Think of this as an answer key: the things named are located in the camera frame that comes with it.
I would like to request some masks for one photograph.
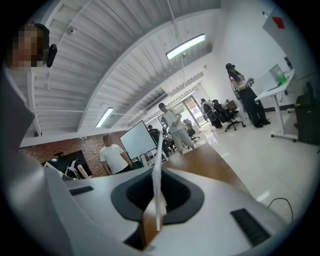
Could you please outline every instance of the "white floor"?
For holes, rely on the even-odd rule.
[[[211,131],[206,126],[200,133],[196,147],[209,143],[230,165],[251,195],[259,202],[269,205],[275,198],[286,198],[296,218],[304,212],[305,203],[310,200],[309,190],[318,181],[316,166],[319,163],[319,147],[283,138],[271,138],[271,132],[278,131],[278,122],[274,112],[268,113],[271,122],[264,128],[255,128],[247,123],[243,128]],[[290,130],[295,114],[283,111],[283,119]],[[175,152],[171,158],[178,156]],[[288,223],[291,211],[285,200],[276,200],[271,209]]]

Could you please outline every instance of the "man in white shirt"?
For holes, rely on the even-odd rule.
[[[159,104],[159,109],[164,113],[163,118],[167,127],[170,129],[170,133],[174,140],[175,146],[179,151],[180,155],[183,154],[184,146],[191,147],[193,150],[195,146],[192,144],[192,141],[187,133],[187,131],[183,128],[181,124],[181,114],[177,113],[174,109],[167,109],[166,105],[163,103]]]
[[[132,168],[132,162],[126,152],[116,144],[112,144],[110,135],[103,136],[105,147],[100,150],[100,161],[108,175],[125,173]]]

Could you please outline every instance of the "black headset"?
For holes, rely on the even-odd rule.
[[[231,64],[231,63],[228,63],[227,65],[225,65],[226,70],[232,70],[232,69],[234,69],[235,67],[236,67],[236,66],[233,65],[233,64]]]
[[[50,31],[47,27],[40,23],[35,23],[35,27],[40,29],[43,32],[43,64],[46,64],[48,68],[54,63],[56,54],[58,52],[56,44],[49,43],[49,34]]]

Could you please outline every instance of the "white table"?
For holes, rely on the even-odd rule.
[[[280,127],[280,132],[272,132],[271,133],[271,138],[279,137],[279,138],[291,139],[293,142],[296,142],[298,139],[298,136],[294,135],[294,134],[286,133],[286,131],[285,131],[284,120],[282,118],[280,107],[279,107],[278,100],[277,100],[277,94],[280,94],[288,89],[288,86],[289,86],[290,82],[292,81],[294,74],[295,74],[294,71],[290,72],[289,77],[287,77],[287,82],[285,84],[282,84],[282,85],[278,86],[277,88],[274,88],[271,90],[265,90],[258,97],[256,97],[254,100],[258,101],[258,100],[261,100],[266,97],[272,97],[274,100],[275,112],[276,112],[278,120],[281,124],[281,127]]]
[[[145,251],[151,256],[226,256],[252,248],[230,212],[245,208],[270,234],[284,221],[244,191],[219,180],[182,170],[169,171],[198,185],[204,193],[201,209],[188,221],[164,225]]]
[[[72,196],[72,199],[93,225],[122,243],[136,231],[138,223],[124,219],[117,212],[111,202],[111,192],[119,184],[149,169],[150,167],[143,167],[112,176],[66,181],[65,189],[91,186],[92,191]],[[186,171],[169,170],[198,185],[204,193],[204,202],[201,209],[187,222],[164,225],[148,247],[139,252],[141,255],[224,256],[249,250],[252,248],[251,244],[230,214],[231,211],[242,208],[247,209],[270,235],[286,225],[279,216],[249,194],[227,183]],[[69,204],[64,205],[68,212]]]

